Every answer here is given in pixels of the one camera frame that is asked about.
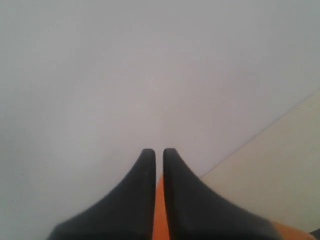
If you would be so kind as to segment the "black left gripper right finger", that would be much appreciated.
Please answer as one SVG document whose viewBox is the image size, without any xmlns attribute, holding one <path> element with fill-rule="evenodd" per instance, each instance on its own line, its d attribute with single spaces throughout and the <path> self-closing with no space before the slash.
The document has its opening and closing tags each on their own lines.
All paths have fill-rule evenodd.
<svg viewBox="0 0 320 240">
<path fill-rule="evenodd" d="M 183 161 L 163 151 L 163 187 L 172 240 L 280 240 L 273 224 L 221 197 Z"/>
</svg>

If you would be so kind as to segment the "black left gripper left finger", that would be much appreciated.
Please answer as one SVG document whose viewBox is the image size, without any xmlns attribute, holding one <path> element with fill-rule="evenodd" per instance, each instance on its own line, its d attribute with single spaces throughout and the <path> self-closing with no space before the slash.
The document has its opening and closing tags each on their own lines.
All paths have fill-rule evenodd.
<svg viewBox="0 0 320 240">
<path fill-rule="evenodd" d="M 122 181 L 96 204 L 57 225 L 50 240 L 150 240 L 156 197 L 156 155 L 143 149 Z"/>
</svg>

